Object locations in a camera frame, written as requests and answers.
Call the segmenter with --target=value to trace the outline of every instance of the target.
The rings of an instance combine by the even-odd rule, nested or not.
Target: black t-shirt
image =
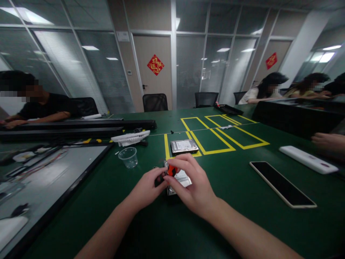
[[[325,91],[330,91],[332,95],[345,94],[345,85],[337,82],[331,82],[323,88]]]
[[[71,117],[77,117],[77,105],[65,95],[49,94],[45,105],[39,103],[26,103],[18,115],[26,119],[44,118],[58,112],[69,112]]]

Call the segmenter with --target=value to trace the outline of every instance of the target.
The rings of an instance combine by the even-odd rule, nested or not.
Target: smartphone
[[[316,208],[317,205],[267,162],[250,162],[265,182],[294,209]]]

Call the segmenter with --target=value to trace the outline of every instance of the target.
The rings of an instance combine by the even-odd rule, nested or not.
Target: hand
[[[168,186],[168,183],[164,181],[155,187],[155,179],[167,170],[167,167],[154,168],[145,173],[126,199],[128,199],[138,211],[150,205]]]
[[[312,142],[319,148],[345,154],[345,136],[339,134],[316,133]]]
[[[322,91],[321,93],[319,93],[319,96],[322,95],[332,95],[332,93],[330,91]]]
[[[6,124],[6,128],[8,129],[12,129],[16,126],[19,126],[19,125],[23,125],[23,124],[26,124],[28,123],[28,121],[22,121],[22,120],[16,120],[16,121],[12,121],[12,122],[9,122]]]
[[[188,209],[209,220],[218,210],[219,199],[212,190],[206,172],[191,154],[178,155],[168,160],[168,164],[184,170],[192,184],[185,188],[172,176],[165,176],[164,180],[169,182]]]

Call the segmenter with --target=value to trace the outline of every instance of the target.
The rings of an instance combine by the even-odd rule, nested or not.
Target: red decoration
[[[157,76],[160,73],[160,71],[163,69],[164,64],[160,61],[160,59],[156,56],[156,54],[154,54],[150,62],[147,64],[147,66]]]
[[[266,60],[267,70],[269,70],[275,63],[277,63],[277,61],[277,53],[274,52],[273,55]]]

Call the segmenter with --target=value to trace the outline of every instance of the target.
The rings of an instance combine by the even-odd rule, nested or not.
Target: plastic cup
[[[134,168],[138,164],[137,149],[134,147],[125,148],[119,153],[119,158],[128,169]]]

